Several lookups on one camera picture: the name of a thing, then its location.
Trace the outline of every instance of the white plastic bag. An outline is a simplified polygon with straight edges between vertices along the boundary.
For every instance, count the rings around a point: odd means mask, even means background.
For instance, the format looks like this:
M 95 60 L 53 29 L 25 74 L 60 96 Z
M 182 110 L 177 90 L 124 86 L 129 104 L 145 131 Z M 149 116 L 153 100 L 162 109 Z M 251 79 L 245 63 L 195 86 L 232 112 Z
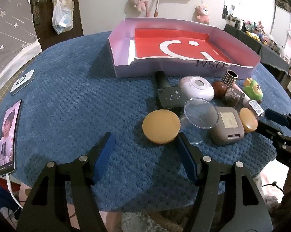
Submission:
M 52 26 L 59 35 L 72 29 L 72 12 L 60 0 L 57 0 L 53 10 Z

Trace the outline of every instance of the blue tablecloth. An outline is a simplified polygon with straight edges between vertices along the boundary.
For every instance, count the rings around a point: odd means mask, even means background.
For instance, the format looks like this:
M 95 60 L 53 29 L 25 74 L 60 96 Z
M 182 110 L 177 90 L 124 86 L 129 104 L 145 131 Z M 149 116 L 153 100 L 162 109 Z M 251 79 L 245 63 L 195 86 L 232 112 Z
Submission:
M 25 71 L 35 69 L 33 82 L 2 101 L 0 133 L 5 111 L 23 99 L 14 176 L 32 186 L 48 161 L 71 162 L 111 131 L 115 151 L 93 187 L 100 210 L 164 210 L 192 204 L 197 189 L 188 180 L 174 144 L 155 145 L 142 133 L 144 117 L 157 109 L 154 76 L 116 78 L 108 35 L 74 38 L 48 48 Z M 291 100 L 266 68 L 258 64 L 253 78 L 263 90 L 263 108 L 291 113 Z M 172 77 L 171 83 L 179 79 Z M 219 162 L 242 161 L 252 175 L 276 155 L 271 142 L 257 133 L 233 145 L 216 146 L 207 139 L 199 147 Z

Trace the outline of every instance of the pink plush bear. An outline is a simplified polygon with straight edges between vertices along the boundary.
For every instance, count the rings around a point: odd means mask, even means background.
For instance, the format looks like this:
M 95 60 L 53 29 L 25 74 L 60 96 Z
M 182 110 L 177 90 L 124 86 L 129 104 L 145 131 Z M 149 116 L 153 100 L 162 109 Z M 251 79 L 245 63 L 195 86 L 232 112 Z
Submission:
M 200 23 L 209 24 L 209 11 L 208 7 L 203 5 L 203 1 L 201 1 L 201 5 L 196 8 L 197 20 Z
M 130 2 L 134 5 L 134 8 L 137 8 L 138 11 L 146 11 L 145 1 L 147 0 L 130 0 Z

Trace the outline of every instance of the metal bolt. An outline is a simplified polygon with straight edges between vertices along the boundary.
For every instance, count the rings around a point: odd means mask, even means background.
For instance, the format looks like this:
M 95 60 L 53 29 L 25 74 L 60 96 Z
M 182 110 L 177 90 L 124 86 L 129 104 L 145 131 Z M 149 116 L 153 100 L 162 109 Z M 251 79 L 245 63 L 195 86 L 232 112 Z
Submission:
M 79 160 L 80 160 L 81 162 L 87 161 L 87 159 L 88 159 L 88 157 L 87 157 L 86 155 L 81 155 L 81 156 L 79 157 Z
M 237 166 L 237 167 L 243 167 L 243 163 L 240 162 L 240 161 L 237 161 L 237 162 L 236 162 L 236 166 Z
M 212 159 L 211 159 L 210 156 L 203 156 L 203 160 L 204 160 L 205 162 L 210 162 Z
M 50 161 L 47 163 L 47 167 L 51 168 L 54 167 L 55 163 L 53 161 Z

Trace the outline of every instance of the transparent cup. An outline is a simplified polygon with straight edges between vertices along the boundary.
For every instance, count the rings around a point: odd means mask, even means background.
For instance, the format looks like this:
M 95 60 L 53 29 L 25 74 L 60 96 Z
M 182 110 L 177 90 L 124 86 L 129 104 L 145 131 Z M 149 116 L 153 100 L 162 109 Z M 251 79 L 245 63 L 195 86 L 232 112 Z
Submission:
M 184 106 L 180 116 L 181 129 L 192 144 L 201 143 L 208 134 L 208 130 L 218 122 L 218 111 L 215 106 L 201 98 L 191 98 Z

